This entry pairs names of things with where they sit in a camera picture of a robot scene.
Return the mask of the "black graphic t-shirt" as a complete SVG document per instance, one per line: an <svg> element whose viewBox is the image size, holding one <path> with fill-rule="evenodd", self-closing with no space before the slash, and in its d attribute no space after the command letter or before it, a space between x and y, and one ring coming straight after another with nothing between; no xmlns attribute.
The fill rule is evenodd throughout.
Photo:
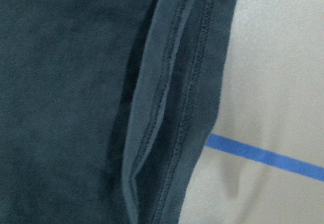
<svg viewBox="0 0 324 224"><path fill-rule="evenodd" d="M1 223L178 223L237 0L1 0Z"/></svg>

